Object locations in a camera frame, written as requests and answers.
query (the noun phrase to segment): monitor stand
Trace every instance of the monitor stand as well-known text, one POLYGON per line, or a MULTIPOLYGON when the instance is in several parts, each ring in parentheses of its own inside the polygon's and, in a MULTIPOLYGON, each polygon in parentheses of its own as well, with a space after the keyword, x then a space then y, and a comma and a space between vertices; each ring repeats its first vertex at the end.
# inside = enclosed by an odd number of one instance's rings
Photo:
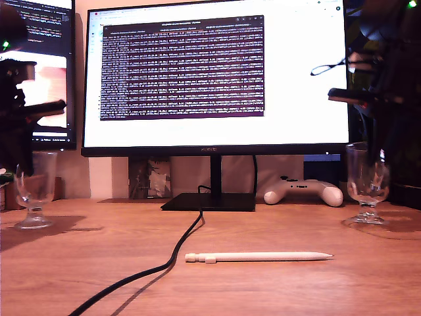
POLYGON ((161 206, 163 211, 241 211, 253 212, 253 193, 222 193, 221 155, 210 157, 210 193, 181 193, 161 206))

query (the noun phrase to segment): monitor base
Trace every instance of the monitor base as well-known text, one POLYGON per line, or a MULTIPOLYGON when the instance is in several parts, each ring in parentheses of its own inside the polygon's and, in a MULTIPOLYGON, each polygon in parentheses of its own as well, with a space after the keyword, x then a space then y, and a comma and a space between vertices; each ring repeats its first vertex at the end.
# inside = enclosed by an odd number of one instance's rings
POLYGON ((203 211, 253 212, 256 201, 252 193, 222 193, 219 198, 212 197, 210 193, 200 193, 200 196, 198 193, 181 193, 161 206, 161 209, 198 211, 199 205, 203 211))

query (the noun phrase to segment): glass stem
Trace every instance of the glass stem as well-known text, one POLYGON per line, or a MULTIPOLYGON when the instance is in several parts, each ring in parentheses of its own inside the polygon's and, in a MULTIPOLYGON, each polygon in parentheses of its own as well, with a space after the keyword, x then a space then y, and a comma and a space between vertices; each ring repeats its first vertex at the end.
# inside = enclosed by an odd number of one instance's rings
POLYGON ((28 208, 28 217, 43 217, 42 207, 29 207, 28 208))
POLYGON ((375 204, 360 203, 360 215, 378 217, 375 204))

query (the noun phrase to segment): white pencil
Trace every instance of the white pencil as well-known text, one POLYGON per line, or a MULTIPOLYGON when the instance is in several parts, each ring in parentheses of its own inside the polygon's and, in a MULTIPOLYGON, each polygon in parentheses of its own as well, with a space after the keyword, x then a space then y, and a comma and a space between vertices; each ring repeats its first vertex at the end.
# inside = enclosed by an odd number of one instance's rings
POLYGON ((226 252, 187 253, 186 262, 216 263, 218 261, 313 261, 333 257, 327 253, 310 251, 293 252, 226 252))

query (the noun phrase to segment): computer monitor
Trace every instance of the computer monitor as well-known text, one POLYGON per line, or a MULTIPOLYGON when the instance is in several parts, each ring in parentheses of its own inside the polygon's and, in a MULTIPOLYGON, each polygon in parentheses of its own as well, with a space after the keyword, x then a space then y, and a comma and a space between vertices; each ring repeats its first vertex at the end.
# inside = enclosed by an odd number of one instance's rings
POLYGON ((74 0, 4 0, 25 20, 28 41, 0 60, 35 61, 35 80, 17 85, 25 106, 62 99, 64 114, 41 118, 32 136, 33 149, 76 149, 74 124, 74 0))
MULTIPOLYGON (((310 75, 345 57, 344 33, 339 0, 90 10, 82 155, 210 156, 203 204, 250 210, 254 196, 222 194, 222 155, 339 153, 349 141, 347 105, 328 101, 346 68, 310 75)), ((198 197, 174 201, 196 209, 198 197)))

